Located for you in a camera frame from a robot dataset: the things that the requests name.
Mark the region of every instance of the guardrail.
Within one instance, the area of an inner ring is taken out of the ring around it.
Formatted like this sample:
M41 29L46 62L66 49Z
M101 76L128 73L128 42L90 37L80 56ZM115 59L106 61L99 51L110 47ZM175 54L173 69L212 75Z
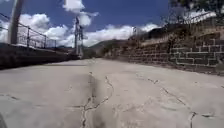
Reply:
M214 12L206 12L195 17L186 16L182 21L170 23L178 29L178 25L185 26L191 35L202 36L210 33L224 33L224 19L218 19ZM170 37L175 36L175 32L167 32L158 38L151 38L143 42L143 45L167 42Z
M7 41L8 23L10 17L0 13L0 42ZM32 29L30 26L19 23L17 45L31 48L49 49L58 46L57 41Z

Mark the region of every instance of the asphalt road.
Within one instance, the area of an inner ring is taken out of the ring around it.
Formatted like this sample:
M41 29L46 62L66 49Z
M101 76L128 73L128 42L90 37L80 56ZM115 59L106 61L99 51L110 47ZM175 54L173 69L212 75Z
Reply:
M223 128L223 97L223 77L101 59L0 71L8 128Z

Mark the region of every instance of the vegetation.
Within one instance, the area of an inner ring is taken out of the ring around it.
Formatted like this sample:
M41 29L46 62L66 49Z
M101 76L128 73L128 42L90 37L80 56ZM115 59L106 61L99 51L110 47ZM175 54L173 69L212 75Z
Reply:
M173 7L184 7L188 10L195 11L212 11L216 13L219 18L223 17L222 7L224 0L170 0Z
M123 40L107 40L97 43L89 47L90 49L94 50L98 57L103 56L105 53L109 52L111 49L118 47L119 44L122 44Z
M96 52L93 50L93 49L90 49L90 48L87 48L87 47L84 47L83 48L83 58L84 59L90 59L90 58L93 58L93 57L98 57Z

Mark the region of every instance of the tree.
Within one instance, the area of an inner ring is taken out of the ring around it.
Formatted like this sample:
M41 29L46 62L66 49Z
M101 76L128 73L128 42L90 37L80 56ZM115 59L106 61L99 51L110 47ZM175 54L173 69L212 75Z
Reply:
M218 18L222 18L224 0L170 0L173 7L181 6L195 11L212 11Z
M181 24L185 21L186 9L179 6L170 6L168 7L168 13L161 15L161 20L165 24Z

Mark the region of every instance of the white cloud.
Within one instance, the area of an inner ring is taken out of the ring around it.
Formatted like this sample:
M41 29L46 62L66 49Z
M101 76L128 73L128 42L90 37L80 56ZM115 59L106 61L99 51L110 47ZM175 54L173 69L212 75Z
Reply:
M89 26L92 23L93 18L99 14L98 12L89 13L82 11L83 9L85 9L82 0L65 0L63 8L66 11L70 11L78 15L80 25L82 26Z
M20 17L20 23L30 26L30 28L34 29L35 31L46 34L49 38L59 40L66 38L65 35L68 31L67 26L54 26L51 27L50 18L46 14L22 14ZM4 28L8 28L8 22L0 22L1 26ZM19 35L27 35L27 28L19 27ZM35 39L43 39L44 37L30 31L31 38ZM7 38L7 30L0 30L0 41L6 42Z
M20 22L38 32L44 33L49 28L50 18L46 14L22 14L20 16Z
M9 2L10 0L0 0L0 3L2 2Z
M142 31L146 31L146 32L148 32L148 31L151 31L152 29L154 29L154 28L158 28L158 27L159 27L159 26L156 25L156 24L148 23L148 24L146 24L145 26L142 26L142 27L141 27L141 30L142 30Z
M72 47L72 46L73 46L73 43L74 43L74 39L75 39L74 34L70 34L70 35L67 36L64 40L61 40L59 43L60 43L61 45L65 45L65 46L70 46L70 47Z
M215 12L206 12L204 10L197 12L191 11L185 16L185 19L187 19L188 22L195 23L214 16L216 16Z
M65 0L63 8L65 8L66 11L78 13L84 9L85 6L83 5L82 0Z
M158 26L155 24L147 24L145 26L139 27L142 31L150 31ZM121 27L115 27L113 25L108 25L105 29L96 32L87 32L86 36L88 39L84 40L84 44L87 46L94 45L100 41L111 40L111 39L128 39L133 35L133 27L129 25L124 25Z
M87 12L80 12L79 13L79 22L81 26L89 26L92 23L94 17L98 16L98 12L95 13L87 13Z
M8 22L4 22L4 21L0 21L0 26L2 28L8 28L9 26L9 23ZM7 40L7 34L8 34L8 31L5 30L5 29L0 29L0 42L6 42Z
M57 27L52 27L49 28L45 34L48 37L51 37L54 40L60 40L61 38L64 38L66 32L68 30L68 27L63 25L63 26L57 26Z

